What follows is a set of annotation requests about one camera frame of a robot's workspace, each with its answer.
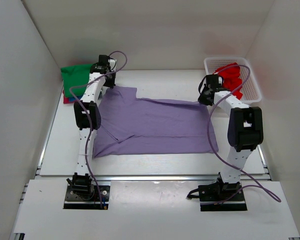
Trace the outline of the purple t-shirt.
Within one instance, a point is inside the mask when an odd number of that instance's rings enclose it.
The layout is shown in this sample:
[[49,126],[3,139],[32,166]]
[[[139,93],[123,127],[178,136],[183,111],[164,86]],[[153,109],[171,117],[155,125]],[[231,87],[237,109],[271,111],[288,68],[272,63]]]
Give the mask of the purple t-shirt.
[[134,87],[106,90],[93,157],[218,151],[209,112],[198,102],[138,98]]

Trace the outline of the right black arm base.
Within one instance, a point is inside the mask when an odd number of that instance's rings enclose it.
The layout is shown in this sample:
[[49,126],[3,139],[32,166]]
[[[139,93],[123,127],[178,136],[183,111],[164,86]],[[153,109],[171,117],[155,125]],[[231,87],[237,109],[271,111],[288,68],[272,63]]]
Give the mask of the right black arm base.
[[199,185],[191,190],[186,198],[198,199],[202,212],[241,212],[247,211],[247,204],[239,181],[224,182],[220,174],[210,184]]

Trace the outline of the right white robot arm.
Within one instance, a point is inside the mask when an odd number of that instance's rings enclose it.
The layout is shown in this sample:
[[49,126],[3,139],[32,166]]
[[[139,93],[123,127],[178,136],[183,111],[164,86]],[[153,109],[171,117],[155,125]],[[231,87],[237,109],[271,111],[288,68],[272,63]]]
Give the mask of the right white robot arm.
[[263,118],[259,107],[251,107],[236,98],[223,87],[223,78],[217,74],[206,75],[198,87],[198,102],[220,107],[229,117],[227,140],[230,150],[224,168],[219,173],[220,184],[214,187],[214,195],[226,200],[232,188],[240,184],[242,170],[248,157],[263,142]]

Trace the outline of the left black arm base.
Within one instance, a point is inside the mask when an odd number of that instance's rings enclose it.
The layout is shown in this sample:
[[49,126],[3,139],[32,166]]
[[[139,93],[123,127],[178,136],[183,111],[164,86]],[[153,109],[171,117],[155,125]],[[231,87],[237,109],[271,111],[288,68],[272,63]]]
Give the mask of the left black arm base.
[[67,178],[63,208],[66,210],[108,210],[111,193],[110,185],[96,185],[86,173]]

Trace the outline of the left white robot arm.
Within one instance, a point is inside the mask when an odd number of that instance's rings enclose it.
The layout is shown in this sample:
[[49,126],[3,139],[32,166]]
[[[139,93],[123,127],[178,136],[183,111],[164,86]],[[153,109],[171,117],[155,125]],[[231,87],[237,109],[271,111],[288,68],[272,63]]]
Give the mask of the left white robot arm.
[[98,62],[89,71],[89,81],[83,97],[73,105],[75,123],[79,128],[79,152],[75,173],[79,176],[89,175],[87,163],[93,156],[94,139],[101,126],[101,115],[97,101],[102,87],[115,83],[117,61],[108,55],[100,55]]

